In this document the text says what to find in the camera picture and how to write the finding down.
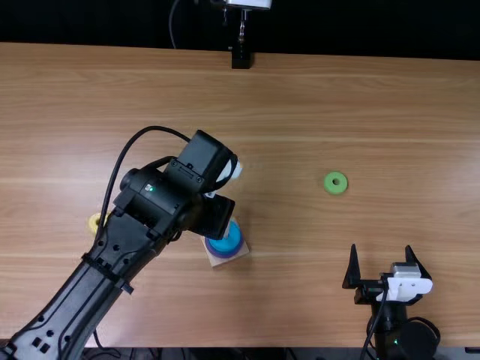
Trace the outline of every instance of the wooden base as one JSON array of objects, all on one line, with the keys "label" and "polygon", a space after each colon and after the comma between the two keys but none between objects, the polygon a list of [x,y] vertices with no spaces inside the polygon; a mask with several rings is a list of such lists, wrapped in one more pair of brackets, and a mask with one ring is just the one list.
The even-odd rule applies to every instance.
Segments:
[{"label": "wooden base", "polygon": [[221,257],[216,257],[212,253],[210,253],[209,249],[207,249],[206,244],[205,244],[205,238],[202,238],[202,244],[203,247],[205,248],[205,252],[207,253],[208,261],[210,261],[210,265],[212,268],[219,266],[224,263],[228,263],[229,261],[238,259],[239,257],[243,257],[244,255],[247,255],[250,253],[250,250],[248,250],[248,245],[245,241],[243,241],[243,245],[240,247],[240,250],[238,251],[237,254],[235,254],[232,257],[228,257],[226,259],[223,259]]}]

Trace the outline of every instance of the black cable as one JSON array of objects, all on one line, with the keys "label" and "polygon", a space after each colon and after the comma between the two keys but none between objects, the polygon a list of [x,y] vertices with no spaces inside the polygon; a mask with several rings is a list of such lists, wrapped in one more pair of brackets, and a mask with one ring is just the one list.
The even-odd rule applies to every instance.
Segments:
[{"label": "black cable", "polygon": [[[368,335],[368,332],[370,331],[370,326],[372,325],[372,316],[370,316],[370,319],[368,319],[368,323],[367,323],[367,329],[366,329],[366,334]],[[370,347],[372,349],[374,349],[375,351],[377,351],[377,348],[372,344],[372,340],[370,339],[370,341],[368,342],[368,344],[370,345]]]},{"label": "black cable", "polygon": [[480,347],[466,347],[465,353],[467,354],[480,354]]},{"label": "black cable", "polygon": [[295,353],[293,352],[293,349],[291,347],[287,347],[286,348],[286,351],[290,354],[290,356],[292,356],[292,359],[293,360],[297,360],[297,357],[295,355]]},{"label": "black cable", "polygon": [[368,355],[368,357],[371,359],[371,360],[377,360],[374,358],[374,356],[372,354],[370,354],[370,351],[367,350],[366,354]]},{"label": "black cable", "polygon": [[88,358],[88,360],[93,360],[93,359],[99,358],[99,357],[104,356],[104,355],[110,355],[115,359],[120,359],[120,358],[117,358],[115,355],[113,355],[111,352],[104,352],[103,351],[103,352],[99,352],[98,354],[92,355],[91,358]]},{"label": "black cable", "polygon": [[[109,355],[113,356],[114,358],[120,359],[122,357],[122,354],[117,350],[117,349],[110,349],[103,347],[102,344],[100,343],[100,339],[98,339],[98,333],[97,329],[93,331],[93,338],[95,339],[95,343],[98,346],[98,349],[103,350],[105,353],[108,353]],[[113,355],[112,353],[109,353],[108,350],[112,350],[116,353],[116,355]]]},{"label": "black cable", "polygon": [[[183,133],[180,133],[177,130],[170,129],[169,127],[159,126],[159,125],[144,127],[142,130],[138,131],[135,135],[133,135],[127,141],[123,149],[120,151],[120,155],[118,156],[117,161],[115,162],[115,166],[113,167],[112,174],[110,175],[108,185],[106,186],[105,197],[103,198],[102,209],[100,211],[100,219],[98,221],[97,233],[95,234],[95,242],[97,242],[100,239],[100,237],[102,236],[102,232],[104,231],[105,217],[107,216],[107,210],[108,210],[108,205],[110,204],[110,197],[112,196],[113,185],[115,184],[115,180],[117,179],[117,175],[119,174],[122,161],[125,158],[125,155],[127,154],[128,150],[138,140],[138,138],[141,137],[143,134],[148,133],[149,131],[163,131],[165,133],[175,135],[176,137],[179,137],[180,139],[186,141],[187,143],[190,142],[190,138],[185,136]],[[101,346],[100,341],[98,340],[97,329],[93,331],[93,336],[95,339],[95,343],[97,343],[97,346],[103,350],[104,347]],[[120,359],[121,357],[120,352],[117,349],[113,349],[113,350],[115,350],[118,353],[117,359]]]},{"label": "black cable", "polygon": [[163,165],[167,165],[173,158],[173,156],[162,157],[161,159],[152,161],[151,163],[147,163],[145,167],[154,167],[155,169],[157,169],[159,167],[162,167]]},{"label": "black cable", "polygon": [[368,332],[367,338],[365,339],[365,342],[363,343],[363,347],[361,348],[360,352],[360,358],[359,360],[364,360],[365,354],[368,351],[368,343],[370,343],[372,336],[374,335],[375,328],[377,327],[377,324],[380,320],[380,316],[382,315],[383,307],[385,306],[385,303],[387,302],[387,293],[388,293],[388,285],[386,281],[383,281],[383,296],[382,296],[382,301],[380,302],[380,307],[378,309],[378,312],[376,313],[375,319],[373,319],[372,326],[370,328],[370,331]]},{"label": "black cable", "polygon": [[150,353],[151,353],[151,358],[152,358],[152,359],[157,358],[157,356],[155,355],[155,353],[153,352],[153,350],[152,350],[151,347],[148,348],[148,351],[150,351]]},{"label": "black cable", "polygon": [[243,355],[244,360],[250,360],[250,358],[247,356],[247,354],[242,349],[240,349],[240,352]]},{"label": "black cable", "polygon": [[172,41],[173,49],[176,49],[177,46],[175,44],[175,39],[173,38],[173,14],[175,13],[175,9],[179,4],[180,0],[173,0],[172,7],[170,8],[170,13],[168,15],[168,31],[170,33],[170,41]]}]

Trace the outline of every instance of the blue ring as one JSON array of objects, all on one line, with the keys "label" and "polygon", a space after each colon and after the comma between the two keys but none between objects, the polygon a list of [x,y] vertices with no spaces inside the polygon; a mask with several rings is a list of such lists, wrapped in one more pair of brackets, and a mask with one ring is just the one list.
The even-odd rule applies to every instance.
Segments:
[{"label": "blue ring", "polygon": [[220,257],[221,259],[228,259],[235,256],[243,245],[243,235],[240,231],[239,225],[233,220],[230,221],[230,229],[228,236],[221,240],[213,240],[205,238],[205,246],[208,252]]}]

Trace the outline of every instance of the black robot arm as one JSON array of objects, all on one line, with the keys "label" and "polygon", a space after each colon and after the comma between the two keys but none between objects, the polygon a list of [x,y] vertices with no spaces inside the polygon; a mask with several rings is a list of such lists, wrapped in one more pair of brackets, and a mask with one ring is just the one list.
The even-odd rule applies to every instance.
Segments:
[{"label": "black robot arm", "polygon": [[[128,172],[90,251],[50,303],[0,349],[0,359],[78,359],[122,291],[132,293],[135,275],[182,231],[221,239],[235,203],[204,194],[224,185],[236,162],[223,144],[197,131],[178,157]],[[156,169],[166,163],[164,172]],[[226,167],[231,171],[219,185]]]}]

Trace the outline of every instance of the wood grain surface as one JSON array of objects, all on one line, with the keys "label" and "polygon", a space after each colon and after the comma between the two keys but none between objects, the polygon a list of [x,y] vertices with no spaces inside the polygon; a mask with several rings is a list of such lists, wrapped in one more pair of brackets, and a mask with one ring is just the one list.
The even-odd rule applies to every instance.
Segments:
[{"label": "wood grain surface", "polygon": [[[405,245],[433,277],[409,309],[443,346],[480,346],[480,63],[0,45],[0,338],[50,300],[89,249],[122,146],[147,125],[228,145],[223,194],[251,253],[212,270],[185,234],[99,327],[106,346],[359,347],[370,308],[341,283],[350,245],[377,278]],[[150,133],[121,175],[183,144]],[[339,170],[342,196],[323,190]]]}]

